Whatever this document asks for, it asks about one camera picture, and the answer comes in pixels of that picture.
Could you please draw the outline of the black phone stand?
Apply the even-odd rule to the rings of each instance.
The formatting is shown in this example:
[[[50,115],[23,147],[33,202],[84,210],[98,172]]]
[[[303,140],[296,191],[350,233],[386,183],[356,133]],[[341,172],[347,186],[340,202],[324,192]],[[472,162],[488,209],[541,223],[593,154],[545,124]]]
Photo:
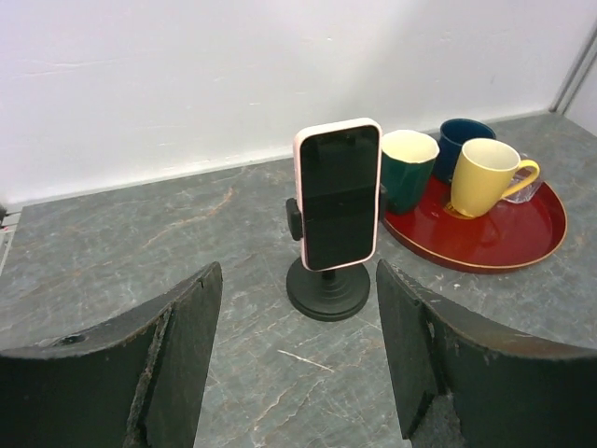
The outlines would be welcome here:
[[[375,253],[386,188],[369,186],[285,203],[300,257],[285,277],[288,299],[318,321],[340,321],[367,303],[370,277],[365,262]]]

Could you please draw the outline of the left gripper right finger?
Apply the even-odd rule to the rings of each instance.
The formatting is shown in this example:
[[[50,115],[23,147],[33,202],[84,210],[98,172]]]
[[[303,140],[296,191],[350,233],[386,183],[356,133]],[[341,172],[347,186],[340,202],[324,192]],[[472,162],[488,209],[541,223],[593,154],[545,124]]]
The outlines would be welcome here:
[[[467,447],[595,446],[595,350],[494,322],[384,259],[376,283],[403,439],[449,396],[451,432]]]

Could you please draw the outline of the phone with pink case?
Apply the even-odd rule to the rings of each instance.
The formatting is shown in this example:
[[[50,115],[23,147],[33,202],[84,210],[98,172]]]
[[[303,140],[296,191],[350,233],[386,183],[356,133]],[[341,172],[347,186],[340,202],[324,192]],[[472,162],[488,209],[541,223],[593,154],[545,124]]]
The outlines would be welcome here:
[[[312,272],[370,259],[380,215],[381,137],[370,118],[313,125],[293,140],[301,260]]]

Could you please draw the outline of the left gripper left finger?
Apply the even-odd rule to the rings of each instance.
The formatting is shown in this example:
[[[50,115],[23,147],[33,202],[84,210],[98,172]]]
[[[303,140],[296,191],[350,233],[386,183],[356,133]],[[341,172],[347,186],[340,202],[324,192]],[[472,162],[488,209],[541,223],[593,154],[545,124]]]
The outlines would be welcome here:
[[[5,447],[190,447],[223,290],[219,263],[94,327],[1,354]]]

